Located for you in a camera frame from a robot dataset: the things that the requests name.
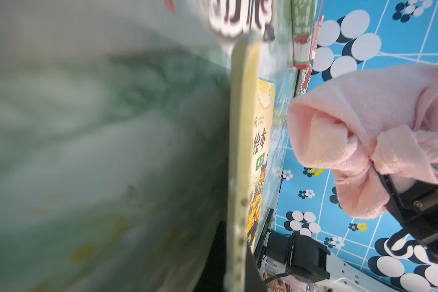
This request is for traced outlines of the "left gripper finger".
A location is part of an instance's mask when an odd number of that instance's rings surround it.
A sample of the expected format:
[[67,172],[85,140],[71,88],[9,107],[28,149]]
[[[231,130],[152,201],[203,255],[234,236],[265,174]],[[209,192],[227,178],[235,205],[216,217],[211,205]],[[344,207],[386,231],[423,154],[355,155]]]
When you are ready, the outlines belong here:
[[438,184],[416,181],[400,193],[389,175],[378,177],[389,195],[386,209],[401,226],[386,242],[390,252],[402,256],[410,246],[420,245],[428,260],[438,264]]

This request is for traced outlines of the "yellow Chinese history picture book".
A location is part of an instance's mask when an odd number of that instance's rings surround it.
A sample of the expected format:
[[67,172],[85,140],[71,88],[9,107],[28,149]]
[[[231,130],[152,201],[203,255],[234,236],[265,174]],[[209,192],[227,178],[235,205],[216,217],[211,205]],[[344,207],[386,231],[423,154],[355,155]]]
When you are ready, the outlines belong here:
[[224,286],[245,290],[246,252],[263,203],[276,87],[259,78],[259,41],[242,39],[231,56],[227,252]]

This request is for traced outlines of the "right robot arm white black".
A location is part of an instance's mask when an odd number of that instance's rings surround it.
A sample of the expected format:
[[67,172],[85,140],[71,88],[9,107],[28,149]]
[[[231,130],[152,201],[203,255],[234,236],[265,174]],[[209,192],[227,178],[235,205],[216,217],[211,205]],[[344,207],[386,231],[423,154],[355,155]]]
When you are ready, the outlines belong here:
[[314,239],[297,232],[268,231],[261,276],[269,292],[398,292],[341,260]]

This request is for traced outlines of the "pink cloth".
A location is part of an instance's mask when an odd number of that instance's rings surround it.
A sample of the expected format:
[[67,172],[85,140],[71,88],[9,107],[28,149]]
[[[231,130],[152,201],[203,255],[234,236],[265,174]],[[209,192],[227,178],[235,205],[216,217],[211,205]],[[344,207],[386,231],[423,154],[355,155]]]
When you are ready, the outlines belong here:
[[438,66],[354,71],[303,96],[288,110],[297,160],[335,175],[339,203],[355,219],[386,212],[389,194],[416,181],[438,184]]

